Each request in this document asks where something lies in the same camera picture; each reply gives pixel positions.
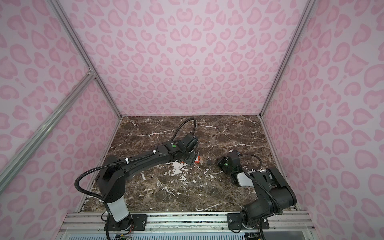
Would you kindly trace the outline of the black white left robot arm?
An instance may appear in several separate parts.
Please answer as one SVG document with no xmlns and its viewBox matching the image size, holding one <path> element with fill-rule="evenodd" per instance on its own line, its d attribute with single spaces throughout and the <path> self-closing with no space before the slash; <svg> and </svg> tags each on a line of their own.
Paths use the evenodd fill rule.
<svg viewBox="0 0 384 240">
<path fill-rule="evenodd" d="M 132 227 L 133 217 L 125 201 L 126 181 L 135 175 L 157 165 L 180 162 L 192 165 L 197 154 L 198 137 L 191 134 L 181 140 L 170 140 L 155 147 L 154 150 L 132 158 L 117 159 L 110 157 L 111 167 L 101 169 L 96 177 L 96 184 L 102 196 L 102 203 L 107 210 L 104 230 L 124 231 Z"/>
</svg>

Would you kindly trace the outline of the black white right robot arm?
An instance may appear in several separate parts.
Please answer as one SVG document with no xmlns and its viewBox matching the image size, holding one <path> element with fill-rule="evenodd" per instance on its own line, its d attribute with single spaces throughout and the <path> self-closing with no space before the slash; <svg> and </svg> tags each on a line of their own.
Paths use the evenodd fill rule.
<svg viewBox="0 0 384 240">
<path fill-rule="evenodd" d="M 256 170 L 242 166 L 242 157 L 253 157 L 259 161 Z M 229 218 L 231 230 L 254 229 L 268 222 L 268 218 L 282 215 L 284 209 L 297 204 L 297 197 L 283 175 L 276 168 L 262 169 L 262 159 L 255 154 L 241 154 L 231 150 L 218 159 L 218 167 L 237 187 L 253 187 L 257 199 L 242 207 L 240 216 Z"/>
</svg>

